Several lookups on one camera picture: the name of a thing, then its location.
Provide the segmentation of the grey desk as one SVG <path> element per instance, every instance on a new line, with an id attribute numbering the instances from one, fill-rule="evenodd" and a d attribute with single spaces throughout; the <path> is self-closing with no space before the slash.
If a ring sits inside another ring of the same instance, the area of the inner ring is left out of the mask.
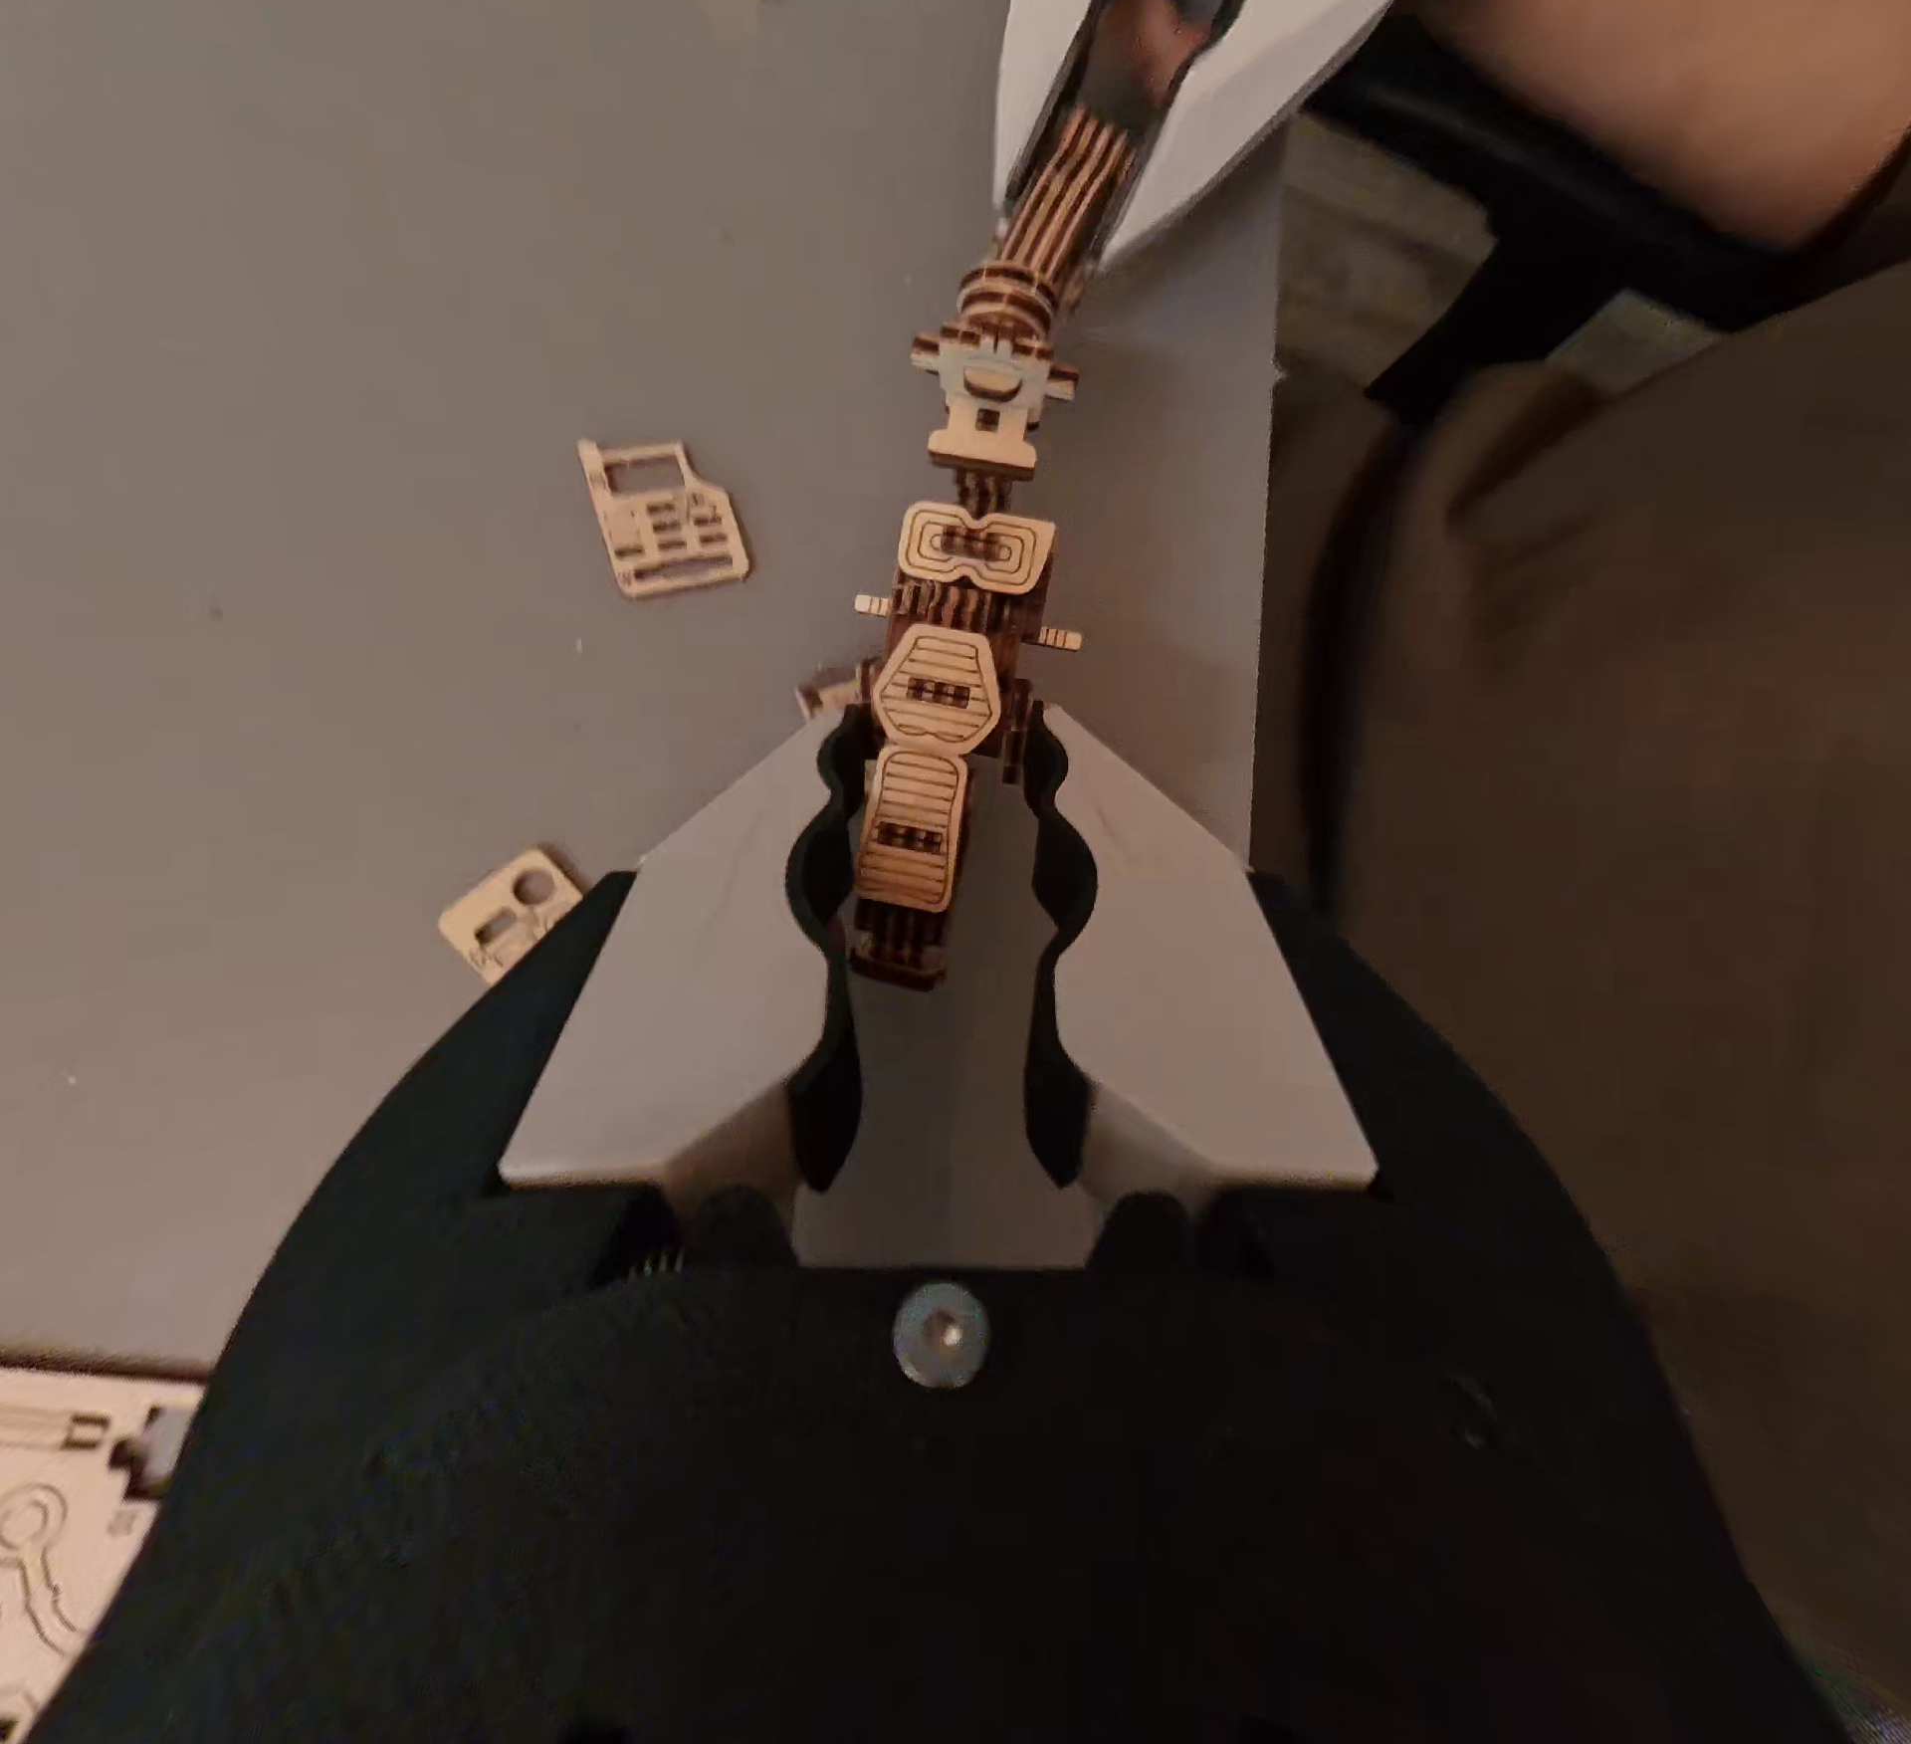
<path id="1" fill-rule="evenodd" d="M 203 1367 L 480 995 L 800 725 L 945 489 L 1009 0 L 4 0 L 4 1344 Z M 627 601 L 578 442 L 745 580 Z"/>

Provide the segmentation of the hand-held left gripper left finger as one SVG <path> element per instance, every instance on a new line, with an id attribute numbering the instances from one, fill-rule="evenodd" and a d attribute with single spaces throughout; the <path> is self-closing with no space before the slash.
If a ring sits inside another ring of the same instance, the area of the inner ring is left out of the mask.
<path id="1" fill-rule="evenodd" d="M 499 1161 L 514 1188 L 826 1190 L 860 1113 L 841 909 L 866 714 L 646 853 Z"/>

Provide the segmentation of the small slotted wooden puzzle frame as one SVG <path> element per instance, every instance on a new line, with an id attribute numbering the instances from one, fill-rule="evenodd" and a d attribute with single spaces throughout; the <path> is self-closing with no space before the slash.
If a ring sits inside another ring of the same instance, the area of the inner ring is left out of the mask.
<path id="1" fill-rule="evenodd" d="M 614 587 L 631 602 L 740 582 L 745 531 L 726 489 L 700 477 L 683 442 L 608 447 L 578 460 Z"/>

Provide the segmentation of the person's brown clothing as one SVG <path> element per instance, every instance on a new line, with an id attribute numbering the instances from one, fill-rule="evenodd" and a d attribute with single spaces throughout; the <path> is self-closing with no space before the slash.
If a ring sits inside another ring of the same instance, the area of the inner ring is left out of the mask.
<path id="1" fill-rule="evenodd" d="M 1419 438 L 1275 393 L 1255 865 L 1515 1112 L 1788 1636 L 1906 1714 L 1906 252 Z"/>

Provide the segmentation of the person's right forearm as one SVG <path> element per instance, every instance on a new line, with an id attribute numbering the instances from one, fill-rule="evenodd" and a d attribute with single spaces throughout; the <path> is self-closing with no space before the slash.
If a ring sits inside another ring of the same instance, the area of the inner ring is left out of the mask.
<path id="1" fill-rule="evenodd" d="M 1909 0 L 1420 0 L 1531 112 L 1709 227 L 1798 249 L 1895 161 Z"/>

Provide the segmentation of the small round-holed wooden puzzle frame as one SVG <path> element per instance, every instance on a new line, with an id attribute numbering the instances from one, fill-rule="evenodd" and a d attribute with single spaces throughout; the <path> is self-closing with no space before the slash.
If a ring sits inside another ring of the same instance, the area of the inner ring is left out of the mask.
<path id="1" fill-rule="evenodd" d="M 545 848 L 523 848 L 481 877 L 438 919 L 444 940 L 487 988 L 520 966 L 583 900 Z"/>

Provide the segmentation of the black office chair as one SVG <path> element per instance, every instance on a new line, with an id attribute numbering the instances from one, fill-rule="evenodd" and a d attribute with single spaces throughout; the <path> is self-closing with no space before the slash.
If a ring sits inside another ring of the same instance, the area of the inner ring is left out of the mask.
<path id="1" fill-rule="evenodd" d="M 1413 17 L 1385 19 L 1304 111 L 1487 218 L 1491 252 L 1367 385 L 1409 427 L 1424 427 L 1475 373 L 1554 355 L 1619 293 L 1728 333 L 1807 299 L 1803 251 L 1708 227 L 1477 77 Z"/>

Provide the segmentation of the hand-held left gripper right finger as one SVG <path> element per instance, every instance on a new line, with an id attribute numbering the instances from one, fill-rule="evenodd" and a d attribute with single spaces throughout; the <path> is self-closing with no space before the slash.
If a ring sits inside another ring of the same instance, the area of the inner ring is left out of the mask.
<path id="1" fill-rule="evenodd" d="M 1029 727 L 1024 1126 L 1089 1197 L 1358 1192 L 1377 1163 L 1242 862 L 1057 707 Z"/>

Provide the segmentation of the large wooden puzzle sheet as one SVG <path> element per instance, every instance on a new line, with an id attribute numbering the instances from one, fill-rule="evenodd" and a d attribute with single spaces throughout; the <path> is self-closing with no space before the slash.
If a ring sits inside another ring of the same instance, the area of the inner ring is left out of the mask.
<path id="1" fill-rule="evenodd" d="M 204 1384 L 2 1368 L 2 1739 L 26 1740 L 150 1535 Z"/>

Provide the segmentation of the wooden motorcycle model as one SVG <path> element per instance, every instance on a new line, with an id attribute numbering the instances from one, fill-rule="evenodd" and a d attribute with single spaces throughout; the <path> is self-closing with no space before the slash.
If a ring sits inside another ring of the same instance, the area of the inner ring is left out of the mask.
<path id="1" fill-rule="evenodd" d="M 886 633 L 857 682 L 876 747 L 848 928 L 851 967 L 895 988 L 944 981 L 974 766 L 994 761 L 1008 783 L 1020 772 L 1033 712 L 1022 652 L 1080 645 L 1045 624 L 1057 529 L 1017 514 L 1015 489 L 1036 475 L 1045 409 L 1077 390 L 1055 333 L 1133 162 L 1133 133 L 1068 109 L 989 252 L 963 278 L 951 320 L 911 346 L 911 364 L 944 398 L 927 455 L 951 495 L 906 510 L 888 592 L 860 604 Z"/>

